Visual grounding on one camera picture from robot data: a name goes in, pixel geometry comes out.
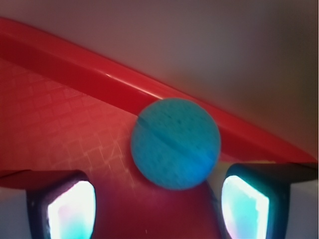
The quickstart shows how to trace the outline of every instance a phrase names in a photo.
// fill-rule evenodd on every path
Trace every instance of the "red grid pattern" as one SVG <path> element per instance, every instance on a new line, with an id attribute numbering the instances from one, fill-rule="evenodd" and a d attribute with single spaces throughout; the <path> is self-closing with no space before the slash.
<path id="1" fill-rule="evenodd" d="M 94 238 L 219 237 L 207 185 L 173 192 L 139 173 L 136 119 L 0 59 L 0 170 L 86 172 L 97 194 Z"/>

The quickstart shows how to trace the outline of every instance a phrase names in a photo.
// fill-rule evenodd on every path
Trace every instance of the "cyan light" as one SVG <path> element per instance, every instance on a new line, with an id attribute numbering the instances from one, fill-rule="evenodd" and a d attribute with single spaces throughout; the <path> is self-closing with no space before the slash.
<path id="1" fill-rule="evenodd" d="M 224 222 L 233 239 L 265 239 L 269 198 L 238 176 L 225 179 L 221 206 Z"/>
<path id="2" fill-rule="evenodd" d="M 89 239 L 95 212 L 94 187 L 87 181 L 77 182 L 48 206 L 51 239 Z"/>

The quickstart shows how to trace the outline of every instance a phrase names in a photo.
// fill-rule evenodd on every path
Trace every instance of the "blue ball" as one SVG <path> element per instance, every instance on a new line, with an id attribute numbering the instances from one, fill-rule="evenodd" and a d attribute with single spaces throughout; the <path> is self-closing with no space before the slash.
<path id="1" fill-rule="evenodd" d="M 135 124 L 131 151 L 141 173 L 172 190 L 202 183 L 220 152 L 220 134 L 212 117 L 183 99 L 157 101 L 144 109 Z"/>

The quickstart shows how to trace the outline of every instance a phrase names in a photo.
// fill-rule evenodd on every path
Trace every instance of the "red tray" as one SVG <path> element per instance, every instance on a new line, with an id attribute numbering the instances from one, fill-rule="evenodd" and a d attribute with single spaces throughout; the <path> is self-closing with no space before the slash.
<path id="1" fill-rule="evenodd" d="M 170 191 L 135 167 L 138 113 L 167 97 L 217 122 L 220 160 L 316 162 L 220 109 L 32 27 L 0 18 L 0 170 L 81 169 L 96 188 L 93 238 L 219 238 L 206 183 Z"/>

